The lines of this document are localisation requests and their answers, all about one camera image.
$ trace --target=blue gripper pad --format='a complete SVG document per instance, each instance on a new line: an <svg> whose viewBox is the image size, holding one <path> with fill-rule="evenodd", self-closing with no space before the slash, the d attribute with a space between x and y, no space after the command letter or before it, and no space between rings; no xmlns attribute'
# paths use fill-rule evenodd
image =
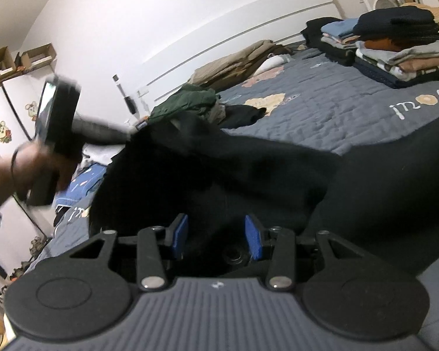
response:
<svg viewBox="0 0 439 351"><path fill-rule="evenodd" d="M255 227L255 224L249 215L246 215L245 218L245 232L252 259L260 260L263 253L262 244L260 242L260 232L257 227Z"/></svg>
<svg viewBox="0 0 439 351"><path fill-rule="evenodd" d="M188 216L184 215L174 231L174 238L172 239L172 253L177 260L181 259L184 251L185 241L188 234Z"/></svg>

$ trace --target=white appliance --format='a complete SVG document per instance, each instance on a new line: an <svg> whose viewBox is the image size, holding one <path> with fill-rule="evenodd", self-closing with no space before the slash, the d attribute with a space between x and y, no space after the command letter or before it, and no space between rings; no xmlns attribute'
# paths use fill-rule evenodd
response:
<svg viewBox="0 0 439 351"><path fill-rule="evenodd" d="M405 3L405 0L363 0L368 8L368 11L375 9L386 9L400 6Z"/></svg>

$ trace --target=silver bolt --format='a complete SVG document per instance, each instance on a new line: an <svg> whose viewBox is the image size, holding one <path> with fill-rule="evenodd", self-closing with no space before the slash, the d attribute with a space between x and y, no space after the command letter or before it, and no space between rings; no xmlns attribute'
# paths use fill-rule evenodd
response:
<svg viewBox="0 0 439 351"><path fill-rule="evenodd" d="M268 283L272 288L275 289L286 289L293 284L293 280L286 276L275 276L272 277Z"/></svg>
<svg viewBox="0 0 439 351"><path fill-rule="evenodd" d="M158 289L162 287L165 283L166 281L164 281L164 278L159 276L149 276L141 280L141 285L145 289Z"/></svg>

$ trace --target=black wardrobe trim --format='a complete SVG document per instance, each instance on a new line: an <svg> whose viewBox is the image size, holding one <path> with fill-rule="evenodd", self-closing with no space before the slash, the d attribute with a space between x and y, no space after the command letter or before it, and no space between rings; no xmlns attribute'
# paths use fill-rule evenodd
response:
<svg viewBox="0 0 439 351"><path fill-rule="evenodd" d="M3 93L5 93L5 97L6 97L6 100L8 101L8 105L9 105L10 108L12 109L12 111L13 111L15 117L16 117L16 120L18 121L18 123L19 123L21 129L23 130L23 132L24 132L24 134L26 135L26 137L28 138L28 140L29 140L29 141L32 141L33 139L29 136L29 134L28 134L26 128L24 127L22 121L21 121L20 118L18 117L18 114L16 113L16 110L14 109L14 106L13 106L11 100L10 100L10 97L8 96L8 93L6 93L6 89L5 89L5 86L3 86L3 84L2 84L2 90L3 90Z"/></svg>

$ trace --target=black round disc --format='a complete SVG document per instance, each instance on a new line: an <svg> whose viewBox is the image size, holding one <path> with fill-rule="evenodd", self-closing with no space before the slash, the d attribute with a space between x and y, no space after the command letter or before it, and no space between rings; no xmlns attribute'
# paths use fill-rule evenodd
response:
<svg viewBox="0 0 439 351"><path fill-rule="evenodd" d="M415 278L378 260L342 259L304 286L303 302L329 330L365 341L416 333L429 309L429 296Z"/></svg>
<svg viewBox="0 0 439 351"><path fill-rule="evenodd" d="M115 323L131 303L129 286L97 260L55 258L8 288L5 311L32 338L73 341Z"/></svg>

